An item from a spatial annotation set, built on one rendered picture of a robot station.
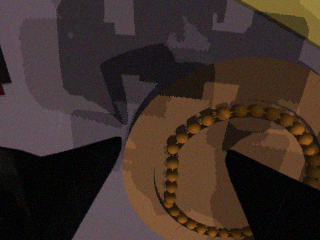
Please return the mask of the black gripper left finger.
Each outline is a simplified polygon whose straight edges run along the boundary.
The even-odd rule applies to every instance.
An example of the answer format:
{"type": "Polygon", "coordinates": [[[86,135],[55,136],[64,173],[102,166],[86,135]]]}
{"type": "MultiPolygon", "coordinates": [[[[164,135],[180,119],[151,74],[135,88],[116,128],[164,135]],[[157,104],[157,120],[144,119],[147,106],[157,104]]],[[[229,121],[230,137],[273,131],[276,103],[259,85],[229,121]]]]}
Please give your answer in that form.
{"type": "Polygon", "coordinates": [[[121,137],[44,156],[0,147],[0,189],[14,194],[31,240],[72,240],[121,148],[121,137]]]}

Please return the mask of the brown round bead board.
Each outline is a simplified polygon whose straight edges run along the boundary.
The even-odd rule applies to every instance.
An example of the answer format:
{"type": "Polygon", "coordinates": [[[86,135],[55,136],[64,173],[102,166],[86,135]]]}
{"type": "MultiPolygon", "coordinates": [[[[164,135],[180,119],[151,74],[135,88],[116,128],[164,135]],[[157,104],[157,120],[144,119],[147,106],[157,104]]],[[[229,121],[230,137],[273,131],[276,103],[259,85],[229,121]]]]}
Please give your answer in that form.
{"type": "MultiPolygon", "coordinates": [[[[237,104],[247,109],[261,104],[294,117],[313,136],[320,156],[320,76],[311,70],[276,58],[224,60],[190,72],[163,89],[143,110],[126,141],[122,174],[129,200],[145,224],[166,240],[255,240],[242,231],[221,237],[200,234],[186,222],[179,223],[163,200],[169,181],[167,151],[177,142],[179,131],[187,132],[191,121],[202,122],[205,113],[216,115],[220,107],[233,111],[237,104]]],[[[249,112],[214,124],[201,124],[198,133],[188,133],[174,154],[179,166],[175,205],[206,226],[227,229],[249,227],[228,175],[225,158],[233,149],[299,182],[308,178],[307,154],[295,134],[277,120],[254,118],[249,112]]]]}

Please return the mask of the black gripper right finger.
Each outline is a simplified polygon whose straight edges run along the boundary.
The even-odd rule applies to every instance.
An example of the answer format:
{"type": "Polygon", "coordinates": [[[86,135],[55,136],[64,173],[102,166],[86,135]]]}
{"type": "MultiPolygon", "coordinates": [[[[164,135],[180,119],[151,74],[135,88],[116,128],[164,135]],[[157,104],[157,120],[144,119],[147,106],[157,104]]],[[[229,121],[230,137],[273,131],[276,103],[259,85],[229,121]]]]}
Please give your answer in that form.
{"type": "Polygon", "coordinates": [[[320,190],[233,149],[225,163],[255,240],[320,240],[320,190]]]}

